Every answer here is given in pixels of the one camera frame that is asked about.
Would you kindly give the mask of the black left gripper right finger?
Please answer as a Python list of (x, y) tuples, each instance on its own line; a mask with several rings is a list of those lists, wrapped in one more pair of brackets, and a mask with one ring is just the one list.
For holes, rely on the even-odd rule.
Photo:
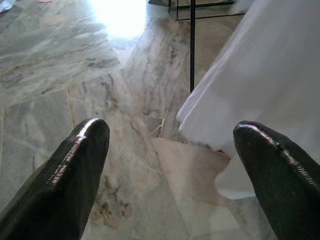
[(259, 122), (239, 122), (233, 140), (278, 240), (320, 240), (320, 165), (290, 138)]

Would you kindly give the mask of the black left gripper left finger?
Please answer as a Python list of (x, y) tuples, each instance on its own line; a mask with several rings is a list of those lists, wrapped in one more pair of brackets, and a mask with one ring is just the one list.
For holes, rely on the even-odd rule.
[(81, 240), (109, 142), (103, 119), (80, 122), (0, 212), (0, 240)]

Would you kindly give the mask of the white shirt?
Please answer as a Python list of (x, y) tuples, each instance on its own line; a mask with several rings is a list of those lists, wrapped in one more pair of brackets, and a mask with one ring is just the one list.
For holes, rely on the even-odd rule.
[(231, 199), (255, 195), (233, 129), (259, 122), (320, 164), (320, 0), (254, 0), (176, 116), (188, 141), (230, 157), (215, 179)]

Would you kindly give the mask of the black metal drying rack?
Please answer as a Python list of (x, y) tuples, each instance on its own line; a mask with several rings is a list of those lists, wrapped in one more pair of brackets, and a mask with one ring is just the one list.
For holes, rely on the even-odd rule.
[[(190, 70), (189, 70), (189, 88), (190, 93), (193, 92), (195, 89), (195, 37), (196, 37), (196, 20), (198, 19), (209, 19), (209, 18), (224, 18), (224, 17), (231, 17), (233, 14), (223, 14), (223, 15), (213, 15), (213, 16), (201, 16), (196, 17), (196, 9), (202, 8), (211, 8), (211, 7), (224, 7), (224, 6), (231, 6), (235, 3), (234, 0), (222, 0), (219, 2), (214, 3), (201, 3), (196, 4), (196, 0), (190, 0), (189, 5), (179, 5), (179, 0), (175, 0), (175, 11), (176, 21), (190, 21)], [(179, 18), (179, 10), (189, 10), (190, 17), (189, 18)]]

